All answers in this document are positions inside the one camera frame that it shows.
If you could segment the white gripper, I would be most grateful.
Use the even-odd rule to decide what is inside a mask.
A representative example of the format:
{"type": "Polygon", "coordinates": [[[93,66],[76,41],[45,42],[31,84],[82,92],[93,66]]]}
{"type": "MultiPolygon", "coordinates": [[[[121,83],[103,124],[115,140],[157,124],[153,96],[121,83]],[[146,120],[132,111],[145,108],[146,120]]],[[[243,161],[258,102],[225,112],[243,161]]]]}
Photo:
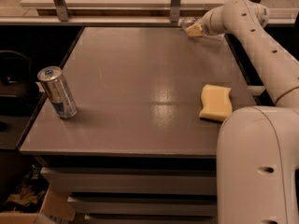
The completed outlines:
{"type": "Polygon", "coordinates": [[[191,37],[200,37],[203,31],[206,35],[220,35],[225,32],[222,23],[222,7],[214,7],[209,10],[202,18],[202,25],[194,23],[186,29],[186,33],[191,37]]]}

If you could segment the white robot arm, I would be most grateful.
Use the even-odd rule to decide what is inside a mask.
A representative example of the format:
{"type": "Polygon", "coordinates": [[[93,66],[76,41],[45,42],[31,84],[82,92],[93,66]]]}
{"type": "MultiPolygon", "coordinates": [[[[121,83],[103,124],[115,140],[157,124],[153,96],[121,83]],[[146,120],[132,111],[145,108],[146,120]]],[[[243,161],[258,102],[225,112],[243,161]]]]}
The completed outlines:
{"type": "Polygon", "coordinates": [[[299,62],[264,27],[269,11],[228,0],[201,20],[241,43],[273,104],[237,109],[217,143],[218,224],[299,224],[299,62]]]}

